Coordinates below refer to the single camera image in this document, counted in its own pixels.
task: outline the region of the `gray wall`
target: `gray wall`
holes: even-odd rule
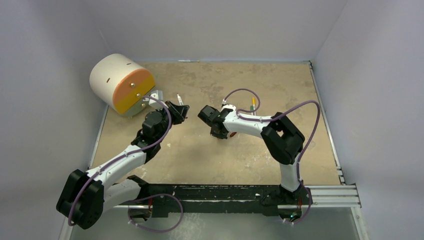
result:
[[[347,0],[89,0],[110,48],[139,61],[311,60]]]
[[[89,74],[108,53],[80,0],[0,1],[0,239],[57,240],[69,173],[86,168],[105,104]]]
[[[424,236],[424,1],[349,0],[314,71],[373,239]]]

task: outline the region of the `yellow marker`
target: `yellow marker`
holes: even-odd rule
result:
[[[252,105],[253,105],[253,110],[256,110],[255,98],[254,97],[252,97]]]

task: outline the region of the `wooden table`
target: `wooden table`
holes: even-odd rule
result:
[[[162,90],[164,100],[177,104],[177,93],[190,105],[188,119],[173,126],[159,153],[129,175],[150,183],[167,184],[278,184],[279,164],[262,139],[236,134],[220,140],[198,117],[205,105],[220,109],[223,98],[237,88],[255,91],[261,100],[258,116],[284,112],[306,100],[317,100],[313,79],[306,64],[270,63],[158,63],[145,62]],[[249,109],[252,95],[234,93],[228,103]],[[129,119],[109,108],[104,121],[93,167],[123,151],[141,128],[148,107]],[[309,138],[317,109],[313,104],[290,113],[289,118]],[[339,177],[323,119],[301,161],[307,185],[339,185]]]

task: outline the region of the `white cylindrical container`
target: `white cylindrical container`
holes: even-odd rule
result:
[[[94,66],[90,86],[119,114],[131,117],[147,105],[141,97],[153,89],[155,79],[149,70],[116,53]]]

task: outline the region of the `wire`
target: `wire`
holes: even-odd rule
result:
[[[171,231],[171,230],[174,230],[176,227],[178,227],[178,225],[180,225],[181,221],[183,220],[184,212],[183,212],[183,205],[182,205],[182,204],[181,204],[181,202],[178,200],[178,198],[176,198],[175,196],[173,196],[173,195],[171,195],[171,194],[167,194],[167,193],[160,193],[160,194],[151,195],[151,196],[148,196],[148,197],[145,197],[145,198],[140,198],[140,199],[136,199],[136,200],[131,200],[131,201],[129,201],[129,202],[131,202],[131,203],[133,203],[133,202],[140,202],[140,201],[144,201],[144,200],[148,200],[148,199],[156,198],[156,197],[159,197],[159,196],[167,196],[167,197],[170,197],[170,198],[174,199],[174,200],[178,203],[178,206],[179,206],[179,209],[181,210],[181,212],[180,212],[180,215],[179,215],[178,222],[176,222],[176,224],[175,224],[174,226],[172,226],[172,227],[170,227],[170,228],[168,228],[168,229],[164,229],[164,230],[157,230],[157,229],[153,229],[153,228],[150,228],[150,227],[146,227],[146,226],[140,225],[140,224],[136,223],[136,222],[135,222],[135,221],[131,218],[131,216],[130,216],[130,208],[129,208],[129,207],[128,207],[128,219],[129,219],[129,222],[128,222],[128,223],[131,223],[131,224],[133,224],[134,226],[136,226],[136,227],[138,227],[138,228],[141,228],[141,229],[144,229],[144,230],[147,230],[147,231],[153,232],[153,233],[166,233],[166,232],[169,232],[169,231]]]
[[[308,101],[304,101],[304,102],[302,102],[302,103],[300,103],[300,104],[298,104],[298,105],[290,108],[289,110],[287,110],[283,114],[280,114],[280,115],[278,115],[278,116],[276,116],[274,118],[271,118],[271,119],[250,118],[250,117],[244,117],[242,115],[239,115],[239,112],[253,113],[253,112],[256,112],[259,109],[259,107],[261,105],[261,100],[260,100],[259,96],[254,91],[252,91],[250,89],[247,89],[247,88],[238,88],[238,89],[235,89],[235,90],[231,91],[226,97],[224,97],[224,99],[223,99],[222,102],[225,103],[227,101],[228,97],[231,94],[233,94],[235,92],[238,92],[238,91],[247,91],[247,92],[250,92],[250,93],[252,93],[257,98],[257,108],[254,109],[253,111],[246,110],[246,109],[236,109],[235,110],[235,114],[240,119],[243,119],[243,120],[246,120],[246,121],[253,121],[253,122],[274,122],[274,121],[277,121],[277,120],[283,118],[284,116],[286,116],[287,114],[293,112],[294,110],[297,110],[298,108],[300,108],[302,106],[305,106],[306,104],[315,104],[315,106],[316,106],[317,115],[316,115],[315,124],[313,126],[313,129],[312,129],[312,132],[310,134],[310,137],[307,140],[307,142],[306,142],[304,148],[302,149],[302,151],[300,151],[299,157],[297,158],[297,162],[296,162],[296,176],[297,176],[297,180],[299,181],[300,186],[306,190],[306,192],[307,192],[307,194],[309,196],[309,198],[308,198],[309,199],[308,206],[307,206],[307,209],[306,209],[305,214],[303,214],[302,217],[299,218],[297,221],[290,222],[291,224],[297,224],[297,223],[301,222],[308,215],[309,210],[311,209],[311,205],[312,205],[311,191],[309,191],[309,189],[307,187],[305,187],[305,185],[303,184],[303,182],[301,180],[300,165],[299,165],[299,163],[300,163],[300,161],[301,161],[301,159],[302,159],[302,157],[303,157],[306,149],[308,148],[309,144],[311,143],[312,138],[315,135],[315,132],[317,131],[318,123],[320,122],[320,116],[321,116],[320,104],[317,101],[315,101],[315,100],[308,100]]]
[[[87,182],[85,182],[84,183],[84,185],[82,186],[82,188],[79,190],[79,192],[78,192],[78,194],[76,195],[76,197],[75,197],[75,200],[73,201],[73,203],[72,203],[72,206],[71,206],[71,208],[70,208],[70,211],[69,211],[69,215],[68,215],[68,217],[67,217],[67,224],[69,225],[69,226],[75,226],[76,225],[76,223],[74,223],[74,222],[72,222],[72,217],[73,217],[73,215],[74,215],[74,212],[75,212],[75,208],[76,208],[76,206],[77,206],[77,203],[78,203],[78,200],[80,199],[80,197],[81,197],[81,195],[83,194],[83,192],[84,192],[84,190],[88,187],[88,185],[91,183],[91,181],[95,178],[95,177],[97,177],[98,175],[101,175],[102,174],[102,172],[103,171],[105,171],[108,167],[110,167],[112,164],[114,164],[114,163],[116,163],[117,161],[119,161],[119,160],[121,160],[121,159],[123,159],[123,158],[125,158],[126,156],[128,156],[128,155],[132,155],[132,154],[135,154],[135,153],[139,153],[139,152],[142,152],[142,151],[144,151],[144,150],[147,150],[147,149],[149,149],[149,148],[152,148],[152,147],[154,147],[154,146],[156,146],[156,145],[158,145],[160,142],[162,142],[162,140],[165,138],[165,136],[168,134],[168,132],[170,131],[170,129],[171,129],[171,113],[170,113],[170,111],[168,110],[168,107],[163,103],[163,102],[161,102],[161,101],[159,101],[158,99],[156,99],[156,98],[154,98],[154,97],[151,97],[151,96],[142,96],[141,98],[146,98],[146,99],[151,99],[151,100],[153,100],[153,101],[155,101],[155,102],[157,102],[157,103],[159,103],[162,107],[163,107],[163,109],[165,109],[165,112],[166,112],[166,114],[168,115],[168,127],[166,128],[166,131],[165,131],[165,133],[163,134],[163,136],[162,137],[160,137],[159,138],[159,140],[157,140],[156,142],[154,142],[154,143],[152,143],[152,144],[150,144],[150,145],[148,145],[148,146],[145,146],[145,147],[143,147],[143,148],[140,148],[140,149],[137,149],[137,150],[133,150],[133,151],[130,151],[130,152],[128,152],[127,153],[127,155],[125,155],[125,154],[122,154],[122,155],[120,155],[120,156],[117,156],[116,158],[114,158],[113,160],[111,160],[111,161],[109,161],[108,163],[106,163],[103,167],[101,167],[100,168],[100,170],[98,171],[98,172],[95,172],[88,180],[87,180]]]

